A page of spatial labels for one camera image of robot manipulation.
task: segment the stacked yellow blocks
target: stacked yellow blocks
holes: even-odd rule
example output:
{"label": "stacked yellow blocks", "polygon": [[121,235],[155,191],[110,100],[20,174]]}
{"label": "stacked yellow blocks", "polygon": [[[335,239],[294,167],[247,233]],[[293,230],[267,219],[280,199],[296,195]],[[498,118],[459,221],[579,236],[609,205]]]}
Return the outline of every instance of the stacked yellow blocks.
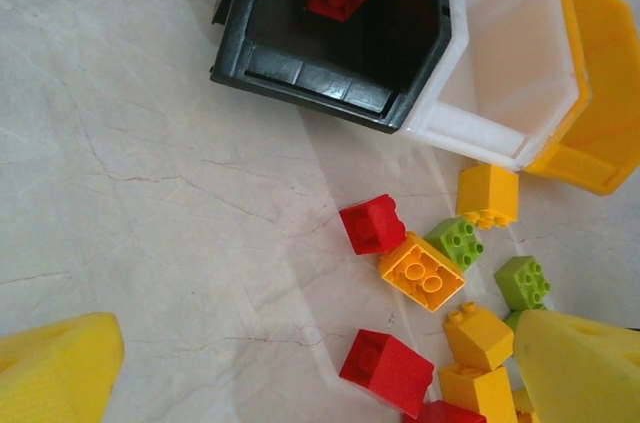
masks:
{"label": "stacked yellow blocks", "polygon": [[444,331],[455,364],[439,371],[442,398],[487,419],[518,423],[503,363],[513,354],[513,331],[491,311],[465,303],[449,314]]}

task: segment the black plastic container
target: black plastic container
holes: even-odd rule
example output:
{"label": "black plastic container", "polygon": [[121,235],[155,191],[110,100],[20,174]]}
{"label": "black plastic container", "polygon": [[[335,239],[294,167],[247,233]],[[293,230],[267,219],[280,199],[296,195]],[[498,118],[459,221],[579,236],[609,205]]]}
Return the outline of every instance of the black plastic container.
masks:
{"label": "black plastic container", "polygon": [[449,0],[367,0],[345,23],[306,0],[219,0],[211,79],[391,133],[451,41]]}

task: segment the yellow plastic container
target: yellow plastic container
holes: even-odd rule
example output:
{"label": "yellow plastic container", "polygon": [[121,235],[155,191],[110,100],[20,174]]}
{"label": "yellow plastic container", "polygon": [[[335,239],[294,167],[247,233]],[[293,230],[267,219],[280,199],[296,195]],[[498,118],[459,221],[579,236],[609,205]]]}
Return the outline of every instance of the yellow plastic container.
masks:
{"label": "yellow plastic container", "polygon": [[516,405],[518,423],[540,423],[540,418],[538,418],[526,388],[520,388],[513,392],[513,402]]}
{"label": "yellow plastic container", "polygon": [[624,0],[562,0],[580,98],[526,169],[599,195],[640,164],[640,42]]}
{"label": "yellow plastic container", "polygon": [[109,313],[0,338],[0,421],[100,422],[123,356]]}

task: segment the green toy block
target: green toy block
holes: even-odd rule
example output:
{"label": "green toy block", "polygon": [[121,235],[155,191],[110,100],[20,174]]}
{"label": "green toy block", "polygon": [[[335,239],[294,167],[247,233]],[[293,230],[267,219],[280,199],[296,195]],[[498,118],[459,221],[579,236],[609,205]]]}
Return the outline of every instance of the green toy block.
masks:
{"label": "green toy block", "polygon": [[484,253],[484,247],[476,236],[475,228],[463,216],[444,220],[424,239],[462,271],[467,271]]}
{"label": "green toy block", "polygon": [[[546,310],[547,307],[542,303],[536,305],[534,310]],[[518,326],[518,322],[520,321],[520,317],[522,316],[522,311],[512,311],[509,316],[504,319],[504,322],[511,328],[513,331],[516,331],[516,327]]]}
{"label": "green toy block", "polygon": [[536,309],[551,289],[533,256],[511,258],[494,277],[507,306],[513,311]]}

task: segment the yellow sponge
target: yellow sponge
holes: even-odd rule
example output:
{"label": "yellow sponge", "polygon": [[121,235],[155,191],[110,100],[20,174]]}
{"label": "yellow sponge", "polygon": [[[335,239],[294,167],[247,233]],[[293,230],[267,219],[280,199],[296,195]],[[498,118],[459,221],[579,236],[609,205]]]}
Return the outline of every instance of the yellow sponge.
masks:
{"label": "yellow sponge", "polygon": [[640,421],[640,332],[525,311],[514,355],[540,421]]}
{"label": "yellow sponge", "polygon": [[101,421],[123,357],[109,313],[0,338],[0,421]]}

